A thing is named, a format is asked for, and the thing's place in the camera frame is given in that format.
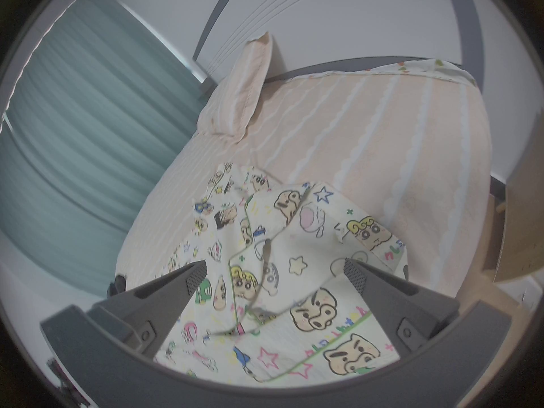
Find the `folded cloth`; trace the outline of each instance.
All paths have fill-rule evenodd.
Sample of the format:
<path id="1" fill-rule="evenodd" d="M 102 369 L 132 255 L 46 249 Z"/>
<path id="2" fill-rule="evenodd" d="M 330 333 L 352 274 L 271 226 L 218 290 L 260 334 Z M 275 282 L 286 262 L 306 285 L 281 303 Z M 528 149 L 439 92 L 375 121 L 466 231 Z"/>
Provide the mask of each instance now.
<path id="1" fill-rule="evenodd" d="M 157 362 L 222 383 L 297 386 L 398 359 L 343 265 L 404 277 L 406 247 L 336 189 L 224 164 L 194 208 L 193 232 L 157 275 L 200 260 L 208 273 Z"/>

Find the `bed sheet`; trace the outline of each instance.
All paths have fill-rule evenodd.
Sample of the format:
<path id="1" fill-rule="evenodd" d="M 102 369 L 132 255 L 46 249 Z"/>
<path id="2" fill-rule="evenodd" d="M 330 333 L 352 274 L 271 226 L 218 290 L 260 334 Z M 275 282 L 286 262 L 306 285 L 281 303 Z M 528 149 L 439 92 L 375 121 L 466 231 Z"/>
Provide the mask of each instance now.
<path id="1" fill-rule="evenodd" d="M 270 83 L 240 143 L 195 134 L 125 239 L 116 270 L 127 289 L 166 264 L 194 226 L 194 201 L 232 162 L 330 183 L 404 241 L 410 281 L 455 296 L 485 217 L 491 138 L 471 78 L 432 62 Z"/>

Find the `striped pillow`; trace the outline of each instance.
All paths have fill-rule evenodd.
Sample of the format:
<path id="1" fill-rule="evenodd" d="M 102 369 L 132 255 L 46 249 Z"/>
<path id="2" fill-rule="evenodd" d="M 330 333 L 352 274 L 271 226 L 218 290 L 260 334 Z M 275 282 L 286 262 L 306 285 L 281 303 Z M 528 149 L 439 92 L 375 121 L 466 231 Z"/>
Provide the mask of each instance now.
<path id="1" fill-rule="evenodd" d="M 272 39 L 268 32 L 249 41 L 230 74 L 225 77 L 200 112 L 197 131 L 227 134 L 240 142 L 255 112 L 272 57 Z"/>

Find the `green curtain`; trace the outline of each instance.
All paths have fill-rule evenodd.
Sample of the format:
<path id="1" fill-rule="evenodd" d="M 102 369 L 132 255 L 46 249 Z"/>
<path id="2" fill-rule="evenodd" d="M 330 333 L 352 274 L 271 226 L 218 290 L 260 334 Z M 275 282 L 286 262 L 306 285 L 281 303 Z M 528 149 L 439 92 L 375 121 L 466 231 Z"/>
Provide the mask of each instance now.
<path id="1" fill-rule="evenodd" d="M 147 195 L 196 130 L 201 84 L 114 0 L 77 0 L 32 54 L 0 134 L 0 230 L 104 296 Z"/>

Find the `mattress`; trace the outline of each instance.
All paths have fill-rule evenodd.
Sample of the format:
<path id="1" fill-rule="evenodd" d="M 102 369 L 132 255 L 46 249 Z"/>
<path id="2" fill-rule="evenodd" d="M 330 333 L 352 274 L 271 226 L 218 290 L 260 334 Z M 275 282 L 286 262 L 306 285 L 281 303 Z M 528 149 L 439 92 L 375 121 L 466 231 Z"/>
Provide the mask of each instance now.
<path id="1" fill-rule="evenodd" d="M 167 263 L 224 162 L 330 183 L 407 245 L 410 281 L 455 296 L 485 218 L 491 138 L 473 79 L 440 61 L 265 84 L 239 143 L 196 133 L 148 195 L 117 261 L 127 289 Z"/>

